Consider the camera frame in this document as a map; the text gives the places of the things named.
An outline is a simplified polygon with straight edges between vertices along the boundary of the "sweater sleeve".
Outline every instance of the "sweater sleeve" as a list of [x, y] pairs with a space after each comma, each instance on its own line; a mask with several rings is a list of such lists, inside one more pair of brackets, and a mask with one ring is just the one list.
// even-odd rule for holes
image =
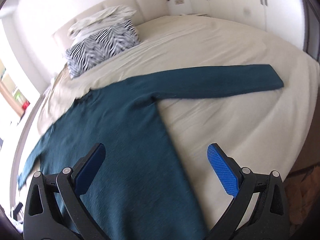
[[270, 65], [204, 66], [134, 77], [135, 86], [155, 99], [222, 98], [284, 86]]
[[32, 150], [30, 155], [28, 156], [26, 163], [24, 165], [24, 168], [21, 172], [21, 174], [17, 177], [18, 182], [18, 190], [21, 190], [23, 185], [25, 184], [27, 177], [29, 176], [33, 165], [35, 164], [36, 160], [46, 152], [46, 145], [50, 138], [50, 135], [52, 134], [53, 126], [51, 126], [46, 133], [40, 138], [38, 143], [36, 144], [35, 148]]

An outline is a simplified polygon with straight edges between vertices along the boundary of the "white wall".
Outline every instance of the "white wall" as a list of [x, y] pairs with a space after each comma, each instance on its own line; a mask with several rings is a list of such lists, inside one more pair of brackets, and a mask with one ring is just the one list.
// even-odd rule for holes
[[[63, 67], [61, 52], [51, 35], [71, 18], [103, 0], [19, 0], [14, 14], [19, 35], [42, 75], [56, 76]], [[168, 2], [172, 15], [192, 12], [189, 0]]]
[[12, 16], [3, 18], [2, 24], [10, 47], [17, 61], [19, 62], [21, 69], [24, 71], [36, 90], [42, 94], [49, 86], [50, 80], [45, 80], [45, 78], [40, 74], [38, 69], [31, 61], [17, 33], [15, 22]]
[[26, 73], [21, 68], [4, 31], [2, 19], [0, 21], [0, 58], [6, 67], [10, 77], [22, 94], [29, 100], [30, 103], [36, 103], [40, 93], [31, 83]]
[[18, 2], [18, 0], [6, 0], [2, 8], [0, 9], [0, 18], [12, 14], [18, 6]]

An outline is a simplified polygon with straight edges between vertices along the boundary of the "screw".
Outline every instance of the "screw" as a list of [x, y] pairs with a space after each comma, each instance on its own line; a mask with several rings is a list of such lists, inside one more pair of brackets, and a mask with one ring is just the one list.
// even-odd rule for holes
[[275, 176], [275, 177], [279, 177], [280, 174], [279, 174], [278, 171], [273, 171], [273, 172], [272, 172], [272, 175]]
[[35, 178], [39, 177], [40, 175], [41, 175], [41, 172], [39, 172], [39, 171], [36, 171], [36, 172], [33, 174], [33, 176], [34, 176]]
[[242, 172], [243, 172], [244, 174], [249, 174], [251, 171], [250, 171], [249, 168], [244, 167], [244, 168], [242, 168]]
[[62, 170], [63, 174], [68, 174], [71, 171], [71, 169], [69, 167], [66, 167]]

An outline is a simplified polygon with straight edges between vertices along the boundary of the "pillow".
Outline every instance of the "pillow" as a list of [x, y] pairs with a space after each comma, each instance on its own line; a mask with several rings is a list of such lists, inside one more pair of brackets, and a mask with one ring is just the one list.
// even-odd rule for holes
[[100, 30], [65, 52], [70, 77], [81, 76], [97, 64], [140, 44], [131, 20]]
[[131, 19], [135, 13], [136, 10], [126, 5], [108, 7], [77, 21], [69, 28], [68, 37], [75, 39], [77, 36], [84, 36], [88, 33], [92, 34], [95, 31], [107, 28], [118, 22]]

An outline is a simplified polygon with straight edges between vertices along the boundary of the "white pillow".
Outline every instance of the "white pillow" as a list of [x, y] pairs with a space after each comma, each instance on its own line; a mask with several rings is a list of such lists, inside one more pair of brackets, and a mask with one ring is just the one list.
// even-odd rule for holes
[[136, 10], [126, 5], [106, 8], [73, 24], [68, 30], [68, 37], [80, 42], [80, 37], [84, 39], [98, 30], [131, 19], [135, 13]]

